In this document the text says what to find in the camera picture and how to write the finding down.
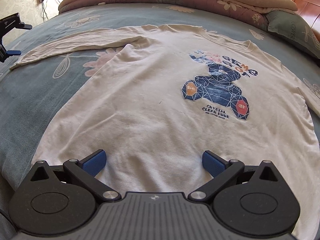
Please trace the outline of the white long sleeve shirt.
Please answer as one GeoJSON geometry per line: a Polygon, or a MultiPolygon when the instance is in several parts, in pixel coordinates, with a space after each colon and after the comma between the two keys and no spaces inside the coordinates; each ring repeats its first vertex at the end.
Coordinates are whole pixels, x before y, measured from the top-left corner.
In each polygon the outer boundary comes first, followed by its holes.
{"type": "Polygon", "coordinates": [[[39,45],[12,67],[49,68],[89,51],[87,81],[56,113],[34,160],[57,164],[97,149],[101,181],[120,192],[183,191],[209,180],[205,150],[274,162],[297,197],[299,239],[319,226],[319,141],[311,113],[319,90],[251,41],[190,25],[78,32],[39,45]]]}

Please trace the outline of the blue floral bed sheet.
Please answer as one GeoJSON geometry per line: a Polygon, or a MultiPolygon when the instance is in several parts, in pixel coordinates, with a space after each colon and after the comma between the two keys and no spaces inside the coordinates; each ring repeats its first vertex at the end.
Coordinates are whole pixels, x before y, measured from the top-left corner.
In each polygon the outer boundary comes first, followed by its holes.
{"type": "Polygon", "coordinates": [[[32,67],[13,72],[11,67],[24,54],[78,32],[172,24],[251,41],[319,90],[319,67],[313,60],[278,38],[226,16],[167,4],[100,4],[52,18],[13,42],[21,55],[1,65],[1,174],[14,189],[9,216],[18,228],[17,239],[299,239],[295,228],[300,203],[268,159],[254,165],[238,159],[245,169],[235,185],[223,189],[212,202],[192,202],[188,195],[213,178],[203,166],[209,180],[189,193],[122,193],[99,178],[109,165],[104,150],[106,165],[95,178],[120,193],[121,200],[102,203],[68,181],[63,170],[67,160],[57,164],[34,160],[53,117],[87,81],[80,67],[91,53],[55,56],[47,70],[32,67]]]}

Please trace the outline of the teal flower pillow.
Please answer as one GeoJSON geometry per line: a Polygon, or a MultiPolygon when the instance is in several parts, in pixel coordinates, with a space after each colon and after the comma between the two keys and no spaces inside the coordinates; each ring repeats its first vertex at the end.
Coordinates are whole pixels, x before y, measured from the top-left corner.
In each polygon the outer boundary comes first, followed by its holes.
{"type": "Polygon", "coordinates": [[[266,14],[268,31],[319,60],[319,41],[306,21],[297,14],[272,11],[266,14]]]}

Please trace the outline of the wooden headboard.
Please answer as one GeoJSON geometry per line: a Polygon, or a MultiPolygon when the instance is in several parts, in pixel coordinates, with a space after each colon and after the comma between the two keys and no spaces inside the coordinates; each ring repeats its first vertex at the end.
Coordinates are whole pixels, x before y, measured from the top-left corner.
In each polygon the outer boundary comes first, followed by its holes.
{"type": "Polygon", "coordinates": [[[319,33],[319,0],[293,0],[297,5],[297,14],[310,26],[314,33],[319,33]]]}

